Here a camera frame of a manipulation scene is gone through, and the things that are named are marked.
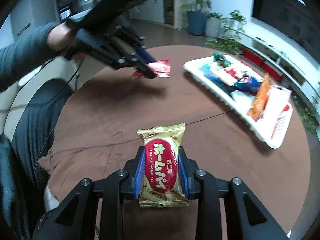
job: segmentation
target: blue gripper pad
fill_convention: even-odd
[[[145,171],[145,150],[141,153],[136,175],[134,176],[134,199],[138,199],[142,190],[143,177]]]
[[[151,57],[149,53],[147,53],[143,48],[141,48],[138,45],[134,46],[134,50],[136,53],[145,61],[146,64],[149,64],[151,62],[156,62],[156,60]]]
[[[179,182],[186,199],[189,199],[189,189],[188,189],[188,177],[186,170],[183,166],[180,154],[178,155],[178,167],[179,167]]]
[[[179,167],[179,182],[182,188],[182,192],[184,193],[186,199],[188,199],[189,198],[188,178],[187,178],[186,170],[183,166],[183,162],[180,158],[180,155],[178,155],[178,167]],[[139,198],[139,195],[142,190],[144,171],[145,171],[145,150],[143,150],[141,154],[136,175],[134,176],[134,193],[133,194],[135,199]]]

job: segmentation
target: gray sleeve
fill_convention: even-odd
[[[49,23],[21,37],[13,44],[0,49],[0,92],[20,78],[58,56],[49,49],[47,37],[58,23]]]

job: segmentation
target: brown tablecloth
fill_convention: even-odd
[[[82,178],[98,180],[122,168],[143,145],[139,128],[185,122],[187,156],[217,178],[242,178],[288,232],[302,208],[310,172],[307,138],[296,110],[283,145],[271,149],[183,70],[185,62],[208,57],[211,49],[164,46],[148,52],[170,60],[171,78],[130,80],[133,69],[106,67],[66,102],[53,146],[40,160],[51,175],[52,194],[62,201]],[[127,203],[126,239],[194,239],[196,209],[194,202],[190,208],[156,210]],[[154,229],[155,219],[163,234]]]

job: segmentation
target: gray plant pot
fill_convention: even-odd
[[[219,37],[221,28],[221,19],[212,17],[207,20],[205,26],[205,36],[216,39]]]

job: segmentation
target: blue snack package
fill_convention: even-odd
[[[203,74],[207,74],[207,73],[211,72],[210,66],[208,64],[202,66],[200,70],[203,72]]]
[[[236,87],[234,86],[228,86],[226,85],[220,78],[218,78],[217,75],[215,75],[210,69],[212,68],[211,65],[206,64],[200,68],[200,70],[203,72],[204,76],[209,79],[212,83],[214,83],[216,86],[221,88],[223,91],[225,91],[227,94],[230,94],[231,92],[236,90]]]
[[[240,79],[234,84],[240,91],[256,94],[259,90],[261,82],[258,82],[254,77],[246,77]]]

